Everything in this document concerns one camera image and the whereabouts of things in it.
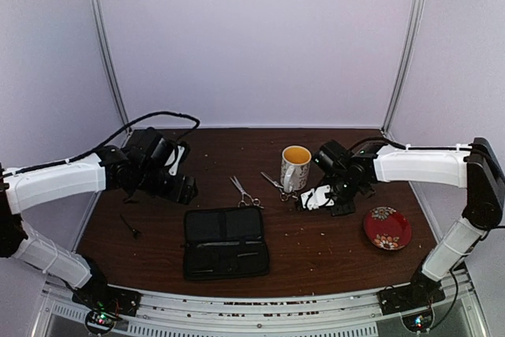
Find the silver thinning scissors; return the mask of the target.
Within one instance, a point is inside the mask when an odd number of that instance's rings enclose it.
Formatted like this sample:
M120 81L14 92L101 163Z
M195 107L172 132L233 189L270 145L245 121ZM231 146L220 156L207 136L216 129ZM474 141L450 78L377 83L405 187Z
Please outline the silver thinning scissors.
M279 191L279 198L282 202L287 202L289 200L298 200L298 195L295 192L286 193L283 189L283 186L280 185L275 179L273 179L267 173L261 171L260 174Z

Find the silver straight hair scissors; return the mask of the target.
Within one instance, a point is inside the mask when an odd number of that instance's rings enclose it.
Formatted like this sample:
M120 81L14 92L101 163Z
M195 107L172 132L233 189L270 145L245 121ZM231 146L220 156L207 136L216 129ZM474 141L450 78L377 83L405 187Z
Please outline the silver straight hair scissors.
M264 206L261 204L261 200L257 197L251 196L241 185L236 176L230 177L230 181L241 194L241 199L238 202L238 207L257 207L263 209Z

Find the black zippered tool case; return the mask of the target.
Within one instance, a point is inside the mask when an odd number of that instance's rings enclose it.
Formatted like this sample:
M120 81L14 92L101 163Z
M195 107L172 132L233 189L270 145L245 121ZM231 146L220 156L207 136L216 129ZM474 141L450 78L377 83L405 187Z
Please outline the black zippered tool case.
M266 275L270 257L258 206L187 211L183 277L188 281Z

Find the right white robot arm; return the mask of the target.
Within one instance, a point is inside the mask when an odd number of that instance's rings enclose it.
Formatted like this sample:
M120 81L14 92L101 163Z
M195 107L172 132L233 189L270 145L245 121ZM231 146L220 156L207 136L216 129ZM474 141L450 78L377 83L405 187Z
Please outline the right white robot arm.
M339 211L354 208L357 194L369 195L377 183L407 182L439 238L405 288L408 304L423 305L449 271L503 223L504 172L491 143L476 137L468 144L415 146L386 137L368 137L350 148L336 140L312 157L324 173L324 197L308 207L333 202Z

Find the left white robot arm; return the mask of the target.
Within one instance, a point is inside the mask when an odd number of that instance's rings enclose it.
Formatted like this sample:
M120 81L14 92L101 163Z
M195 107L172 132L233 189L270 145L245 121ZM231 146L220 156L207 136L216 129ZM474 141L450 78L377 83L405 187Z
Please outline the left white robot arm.
M128 197L141 191L187 205L197 195L195 178L178 170L188 154L186 142L169 140L148 128L121 148L105 143L75 158L2 170L1 256L58 277L97 309L105 309L114 293L96 263L43 236L24 221L23 212L84 193L116 189Z

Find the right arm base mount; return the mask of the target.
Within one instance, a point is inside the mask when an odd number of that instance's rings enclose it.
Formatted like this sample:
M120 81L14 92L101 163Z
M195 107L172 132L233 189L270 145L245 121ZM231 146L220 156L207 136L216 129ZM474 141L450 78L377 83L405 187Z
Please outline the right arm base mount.
M389 286L377 293L383 315L404 313L418 308L429 307L446 298L440 281L433 281L416 273L409 284Z

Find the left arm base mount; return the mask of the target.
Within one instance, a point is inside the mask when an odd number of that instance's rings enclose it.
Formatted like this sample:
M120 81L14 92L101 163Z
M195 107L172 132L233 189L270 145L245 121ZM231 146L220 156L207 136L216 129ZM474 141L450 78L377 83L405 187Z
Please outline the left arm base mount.
M102 272L92 272L91 278L80 288L67 286L73 292L73 301L90 310L111 316L135 316L141 294L110 286Z

